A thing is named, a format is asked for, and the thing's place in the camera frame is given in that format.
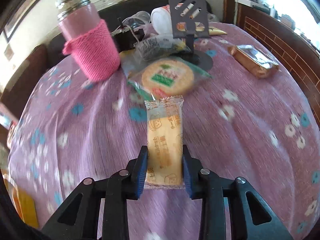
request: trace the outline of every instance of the brown brick wall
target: brown brick wall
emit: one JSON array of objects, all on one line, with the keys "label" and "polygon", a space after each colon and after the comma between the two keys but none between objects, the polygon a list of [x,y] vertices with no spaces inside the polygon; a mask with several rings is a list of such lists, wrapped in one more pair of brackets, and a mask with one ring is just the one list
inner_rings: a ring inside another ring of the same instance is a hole
[{"label": "brown brick wall", "polygon": [[287,43],[247,16],[244,18],[244,30],[265,46],[290,72],[308,98],[316,122],[320,127],[319,77]]}]

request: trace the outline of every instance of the pink thermos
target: pink thermos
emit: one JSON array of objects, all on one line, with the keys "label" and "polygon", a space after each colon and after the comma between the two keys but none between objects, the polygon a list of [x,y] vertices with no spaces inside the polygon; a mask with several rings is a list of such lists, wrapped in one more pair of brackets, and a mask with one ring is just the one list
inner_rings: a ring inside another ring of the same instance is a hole
[{"label": "pink thermos", "polygon": [[92,81],[109,78],[119,67],[120,57],[106,22],[90,0],[58,0],[59,27],[66,43],[63,54],[71,54]]}]

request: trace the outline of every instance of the metal screw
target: metal screw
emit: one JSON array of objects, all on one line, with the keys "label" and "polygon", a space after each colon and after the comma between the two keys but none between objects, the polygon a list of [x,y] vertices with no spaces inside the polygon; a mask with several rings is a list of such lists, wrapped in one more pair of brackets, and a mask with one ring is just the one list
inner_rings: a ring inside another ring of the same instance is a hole
[{"label": "metal screw", "polygon": [[203,175],[208,175],[210,173],[210,170],[205,168],[205,169],[201,169],[200,172]]},{"label": "metal screw", "polygon": [[236,181],[239,183],[239,184],[244,184],[246,182],[245,178],[243,177],[238,177],[236,178]]},{"label": "metal screw", "polygon": [[121,170],[119,171],[120,176],[127,176],[129,174],[129,171],[127,170]]},{"label": "metal screw", "polygon": [[92,179],[91,178],[86,178],[83,181],[83,184],[85,184],[85,185],[90,185],[91,183],[92,183]]}]

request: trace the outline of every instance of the triangular cutout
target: triangular cutout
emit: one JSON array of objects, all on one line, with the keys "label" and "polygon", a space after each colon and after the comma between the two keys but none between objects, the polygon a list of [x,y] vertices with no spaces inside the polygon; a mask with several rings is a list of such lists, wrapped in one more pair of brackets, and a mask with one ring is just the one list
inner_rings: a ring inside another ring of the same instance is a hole
[{"label": "triangular cutout", "polygon": [[271,222],[271,216],[256,199],[256,197],[251,192],[247,192],[245,195],[249,204],[253,224],[258,226]]},{"label": "triangular cutout", "polygon": [[79,207],[81,204],[82,194],[78,194],[70,205],[65,209],[62,215],[59,217],[58,222],[73,226],[76,223]]}]

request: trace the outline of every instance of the pink knitted sleeve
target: pink knitted sleeve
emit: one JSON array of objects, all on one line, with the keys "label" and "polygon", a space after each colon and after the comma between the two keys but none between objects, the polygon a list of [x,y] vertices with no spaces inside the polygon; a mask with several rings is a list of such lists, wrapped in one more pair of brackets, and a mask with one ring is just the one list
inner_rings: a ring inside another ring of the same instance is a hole
[{"label": "pink knitted sleeve", "polygon": [[109,78],[119,67],[120,57],[104,20],[94,29],[67,41],[63,54],[71,54],[84,74],[98,82]]}]

